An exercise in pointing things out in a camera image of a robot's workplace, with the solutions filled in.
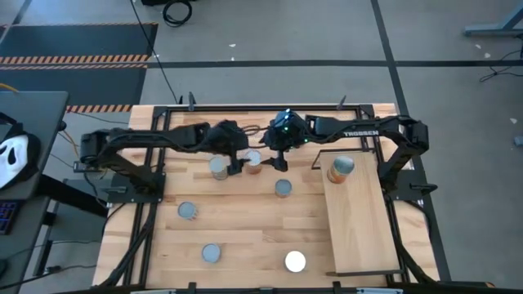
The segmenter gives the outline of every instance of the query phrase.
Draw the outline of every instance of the gray desk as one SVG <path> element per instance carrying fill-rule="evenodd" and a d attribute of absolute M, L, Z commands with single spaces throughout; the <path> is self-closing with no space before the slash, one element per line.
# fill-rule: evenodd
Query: gray desk
<path fill-rule="evenodd" d="M 0 258 L 7 258 L 35 245 L 42 223 L 49 221 L 47 206 L 50 198 L 97 215 L 105 215 L 103 207 L 92 196 L 42 174 L 68 99 L 69 94 L 66 92 L 0 91 L 0 112 L 23 123 L 24 130 L 34 134 L 41 144 L 38 172 L 29 180 L 0 191 L 0 199 L 27 199 L 15 218 L 10 234 L 0 236 Z M 32 251 L 27 251 L 8 260 L 8 269 L 0 277 L 0 287 L 24 278 L 31 255 Z M 17 293 L 19 289 L 20 286 L 11 287 L 2 290 L 2 294 Z"/>

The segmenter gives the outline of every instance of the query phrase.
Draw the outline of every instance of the orange and black striped tape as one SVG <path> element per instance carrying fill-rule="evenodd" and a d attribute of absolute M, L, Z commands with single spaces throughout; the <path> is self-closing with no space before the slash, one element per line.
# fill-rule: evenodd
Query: orange and black striped tape
<path fill-rule="evenodd" d="M 132 105 L 68 105 L 66 113 L 117 113 L 129 112 Z"/>
<path fill-rule="evenodd" d="M 31 65 L 0 66 L 0 70 L 39 70 L 39 69 L 147 69 L 147 65 Z"/>
<path fill-rule="evenodd" d="M 48 64 L 78 64 L 101 62 L 143 62 L 149 59 L 146 54 L 130 54 L 115 56 L 0 56 L 0 64 L 4 65 L 48 65 Z"/>
<path fill-rule="evenodd" d="M 62 26 L 62 25 L 139 25 L 137 22 L 128 22 L 128 23 L 96 23 L 96 24 L 14 24 L 13 26 Z M 157 22 L 145 22 L 141 23 L 142 25 L 158 25 Z"/>

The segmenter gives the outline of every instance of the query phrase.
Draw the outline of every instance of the white circle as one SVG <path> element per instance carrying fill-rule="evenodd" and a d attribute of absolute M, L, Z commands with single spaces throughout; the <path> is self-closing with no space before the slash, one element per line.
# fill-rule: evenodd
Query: white circle
<path fill-rule="evenodd" d="M 285 266 L 293 273 L 299 273 L 305 269 L 305 263 L 305 256 L 301 252 L 289 252 L 285 257 Z"/>

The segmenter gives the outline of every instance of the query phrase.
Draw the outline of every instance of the wooden table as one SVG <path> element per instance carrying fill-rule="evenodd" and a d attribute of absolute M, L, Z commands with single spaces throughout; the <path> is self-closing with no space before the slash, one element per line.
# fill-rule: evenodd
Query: wooden table
<path fill-rule="evenodd" d="M 396 114 L 393 104 L 373 106 L 376 116 Z M 152 105 L 134 106 L 129 127 L 150 129 L 153 108 Z M 351 111 L 307 113 L 355 118 Z M 201 122 L 214 125 L 224 118 L 236 120 L 240 126 L 266 126 L 274 117 L 274 111 L 180 112 L 173 114 L 170 127 Z M 261 136 L 259 133 L 250 137 L 251 145 L 257 145 Z M 267 166 L 258 175 L 244 172 L 224 181 L 214 180 L 208 170 L 211 154 L 180 154 L 168 150 L 167 183 L 155 222 L 147 288 L 187 288 L 189 282 L 196 282 L 199 288 L 332 287 L 333 281 L 340 281 L 343 287 L 384 286 L 383 276 L 325 275 L 334 271 L 333 248 L 322 175 L 319 170 L 311 170 L 311 164 L 320 149 L 358 147 L 358 139 L 339 140 L 329 145 L 307 144 L 286 154 L 289 170 L 285 173 Z M 382 138 L 382 149 L 387 159 L 396 145 Z M 273 151 L 260 150 L 263 158 L 274 156 Z M 143 164 L 145 149 L 126 149 L 123 155 L 135 164 Z M 293 195 L 285 199 L 274 195 L 274 183 L 282 178 L 293 183 Z M 198 207 L 196 220 L 183 220 L 177 215 L 177 206 L 184 201 Z M 128 204 L 105 227 L 93 284 L 105 280 L 127 250 L 135 210 L 135 204 Z M 399 201 L 396 214 L 405 247 L 427 274 L 438 279 L 423 214 Z M 218 263 L 202 260 L 205 243 L 220 244 L 222 254 Z M 284 256 L 292 250 L 303 252 L 307 258 L 306 270 L 299 274 L 284 268 Z M 138 280 L 140 264 L 139 252 L 133 283 Z"/>

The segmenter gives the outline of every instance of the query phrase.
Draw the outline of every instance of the can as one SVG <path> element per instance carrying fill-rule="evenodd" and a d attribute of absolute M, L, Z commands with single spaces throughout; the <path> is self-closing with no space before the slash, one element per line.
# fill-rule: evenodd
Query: can
<path fill-rule="evenodd" d="M 192 221 L 198 215 L 198 210 L 193 203 L 182 202 L 178 206 L 178 216 L 183 217 L 188 221 Z"/>
<path fill-rule="evenodd" d="M 341 184 L 354 170 L 354 160 L 348 156 L 338 156 L 327 171 L 327 178 L 334 184 Z"/>
<path fill-rule="evenodd" d="M 303 253 L 291 251 L 285 257 L 285 267 L 292 273 L 299 273 L 305 269 L 306 259 Z"/>
<path fill-rule="evenodd" d="M 256 175 L 258 172 L 262 171 L 262 154 L 254 149 L 250 149 L 244 156 L 245 159 L 248 159 L 245 163 L 245 171 L 251 175 Z"/>
<path fill-rule="evenodd" d="M 210 243 L 203 246 L 202 258 L 204 261 L 209 263 L 217 263 L 220 260 L 221 249 L 215 243 Z"/>
<path fill-rule="evenodd" d="M 209 168 L 212 173 L 212 177 L 217 180 L 224 180 L 228 177 L 227 166 L 223 163 L 221 157 L 215 156 L 209 161 Z"/>
<path fill-rule="evenodd" d="M 280 198 L 287 198 L 293 190 L 293 185 L 290 181 L 282 179 L 278 180 L 275 185 L 275 194 Z"/>

